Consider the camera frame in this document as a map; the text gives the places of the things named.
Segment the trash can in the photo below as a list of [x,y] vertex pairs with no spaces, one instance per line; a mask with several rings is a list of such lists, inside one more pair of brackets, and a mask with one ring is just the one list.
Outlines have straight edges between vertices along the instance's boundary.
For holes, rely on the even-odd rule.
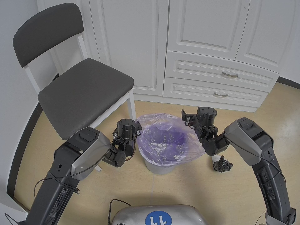
[[205,154],[195,132],[177,116],[146,114],[137,118],[143,130],[137,137],[146,167],[155,174],[167,174],[176,165]]

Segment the white wall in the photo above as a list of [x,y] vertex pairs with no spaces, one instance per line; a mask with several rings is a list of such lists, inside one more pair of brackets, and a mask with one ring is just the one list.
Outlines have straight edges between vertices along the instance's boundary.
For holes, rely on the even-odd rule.
[[[25,216],[22,209],[16,210],[18,206],[6,194],[6,188],[14,153],[38,100],[17,60],[12,41],[18,28],[37,12],[36,0],[0,0],[0,224],[8,223],[3,214],[6,211],[17,219]],[[57,73],[49,53],[29,66],[40,88]]]
[[300,14],[294,40],[288,52],[285,66],[281,70],[280,77],[300,83]]

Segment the drawer handle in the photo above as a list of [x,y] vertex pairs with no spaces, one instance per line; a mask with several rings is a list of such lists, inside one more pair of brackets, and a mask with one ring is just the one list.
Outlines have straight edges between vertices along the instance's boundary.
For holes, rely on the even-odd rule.
[[225,73],[225,72],[223,72],[222,74],[225,75],[225,76],[228,76],[228,77],[238,77],[237,74],[236,74],[236,75],[231,75],[231,74],[227,74],[227,73]]
[[229,96],[228,94],[226,94],[226,95],[220,95],[220,94],[218,94],[218,93],[216,93],[216,92],[214,92],[214,95],[220,96],[220,97],[228,97],[228,96]]

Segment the chair seat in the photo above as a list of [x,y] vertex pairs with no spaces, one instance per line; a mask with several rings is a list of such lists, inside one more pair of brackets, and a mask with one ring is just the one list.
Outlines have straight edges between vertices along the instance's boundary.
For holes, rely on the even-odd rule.
[[51,82],[38,100],[56,132],[67,140],[132,88],[132,77],[88,58]]

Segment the floor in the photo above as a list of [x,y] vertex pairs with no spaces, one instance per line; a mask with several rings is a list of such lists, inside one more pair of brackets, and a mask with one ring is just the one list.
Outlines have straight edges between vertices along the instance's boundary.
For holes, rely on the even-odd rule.
[[[287,179],[290,203],[297,211],[300,211],[299,104],[300,90],[276,83],[255,113],[218,109],[215,119],[215,126],[221,132],[235,119],[246,116],[274,138],[274,151]],[[197,107],[192,106],[144,101],[135,101],[135,106],[137,116],[148,113],[181,116],[182,109],[187,113],[197,111]],[[128,110],[123,104],[97,129],[112,139],[117,121],[126,117]],[[15,190],[15,197],[27,208],[34,200],[35,183],[46,176],[53,161],[53,152],[62,143],[63,140],[42,113],[24,153]],[[167,175],[151,173],[139,152],[121,168],[100,162],[102,171],[94,170],[79,183],[80,195],[73,194],[58,224],[107,224],[109,202],[121,199],[132,205],[192,205],[211,225],[254,225],[265,205],[253,170],[232,146],[222,154],[234,164],[229,172],[215,172],[207,155],[177,166]],[[112,216],[123,207],[122,203],[113,203]],[[264,216],[259,223],[265,223]]]

